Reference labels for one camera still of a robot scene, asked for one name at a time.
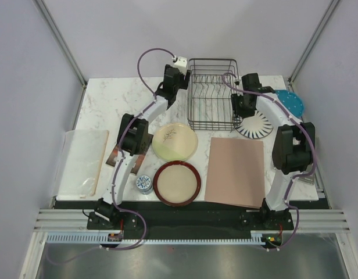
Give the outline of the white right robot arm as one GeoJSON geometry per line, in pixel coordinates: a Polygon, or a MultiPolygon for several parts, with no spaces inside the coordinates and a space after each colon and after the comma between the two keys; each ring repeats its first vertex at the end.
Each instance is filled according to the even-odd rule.
{"type": "Polygon", "coordinates": [[[315,126],[296,117],[270,86],[263,86],[257,73],[235,79],[231,89],[232,123],[250,139],[259,139],[275,132],[272,163],[275,175],[264,199],[266,210],[259,214],[264,228],[280,222],[278,212],[287,210],[295,181],[315,172],[315,126]]]}

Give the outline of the cream plate with branch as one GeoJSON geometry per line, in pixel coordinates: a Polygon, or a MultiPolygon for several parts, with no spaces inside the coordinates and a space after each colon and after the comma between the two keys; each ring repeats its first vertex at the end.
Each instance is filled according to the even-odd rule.
{"type": "Polygon", "coordinates": [[[198,147],[198,137],[194,130],[182,123],[170,123],[155,132],[152,148],[157,157],[167,162],[186,161],[198,147]]]}

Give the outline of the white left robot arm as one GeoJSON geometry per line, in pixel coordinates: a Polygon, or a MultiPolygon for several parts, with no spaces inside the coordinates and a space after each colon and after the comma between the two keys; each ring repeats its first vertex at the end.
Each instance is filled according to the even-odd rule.
{"type": "Polygon", "coordinates": [[[186,66],[165,65],[163,81],[154,92],[153,101],[136,116],[123,115],[117,137],[117,162],[107,190],[95,206],[95,214],[107,228],[116,228],[120,224],[121,215],[116,205],[121,204],[131,169],[148,147],[149,124],[172,106],[179,90],[188,88],[190,76],[186,66]]]}

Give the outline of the blue striped white plate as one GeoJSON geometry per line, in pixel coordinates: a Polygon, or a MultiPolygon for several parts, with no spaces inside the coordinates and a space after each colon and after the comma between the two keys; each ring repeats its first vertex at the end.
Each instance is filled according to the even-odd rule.
{"type": "Polygon", "coordinates": [[[273,131],[272,124],[258,110],[252,117],[234,120],[234,128],[241,135],[252,140],[263,139],[273,131]]]}

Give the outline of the teal polka dot plate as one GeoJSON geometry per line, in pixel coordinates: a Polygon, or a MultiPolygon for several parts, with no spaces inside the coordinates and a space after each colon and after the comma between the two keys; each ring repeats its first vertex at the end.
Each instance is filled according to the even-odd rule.
{"type": "Polygon", "coordinates": [[[279,101],[297,118],[301,118],[305,110],[303,101],[288,90],[276,90],[279,101]]]}

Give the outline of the black wire dish rack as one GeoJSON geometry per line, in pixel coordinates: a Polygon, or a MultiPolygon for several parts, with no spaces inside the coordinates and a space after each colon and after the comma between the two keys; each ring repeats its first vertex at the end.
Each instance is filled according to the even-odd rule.
{"type": "Polygon", "coordinates": [[[234,128],[231,94],[227,83],[238,78],[238,65],[231,58],[191,58],[191,79],[187,95],[187,120],[193,130],[231,131],[234,128]]]}

